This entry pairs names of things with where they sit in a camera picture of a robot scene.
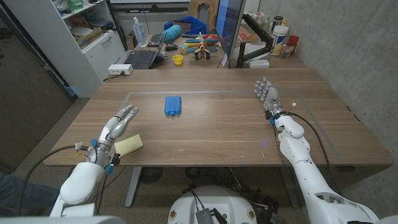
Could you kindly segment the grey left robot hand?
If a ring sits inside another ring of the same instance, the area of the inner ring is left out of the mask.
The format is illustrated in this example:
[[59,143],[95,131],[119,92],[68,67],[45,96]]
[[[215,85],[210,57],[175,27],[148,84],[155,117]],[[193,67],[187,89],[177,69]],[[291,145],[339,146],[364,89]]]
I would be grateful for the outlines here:
[[139,109],[133,104],[119,110],[115,116],[108,120],[96,139],[97,151],[109,152],[115,140],[121,137],[129,122],[135,117]]

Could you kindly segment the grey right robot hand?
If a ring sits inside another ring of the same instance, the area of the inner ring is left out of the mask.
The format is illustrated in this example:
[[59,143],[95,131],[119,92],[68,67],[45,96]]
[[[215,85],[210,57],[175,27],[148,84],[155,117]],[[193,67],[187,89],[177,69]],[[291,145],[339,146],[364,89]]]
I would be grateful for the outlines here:
[[255,94],[262,102],[263,107],[266,111],[270,112],[272,116],[283,112],[282,103],[273,84],[265,77],[263,81],[257,81],[255,84]]

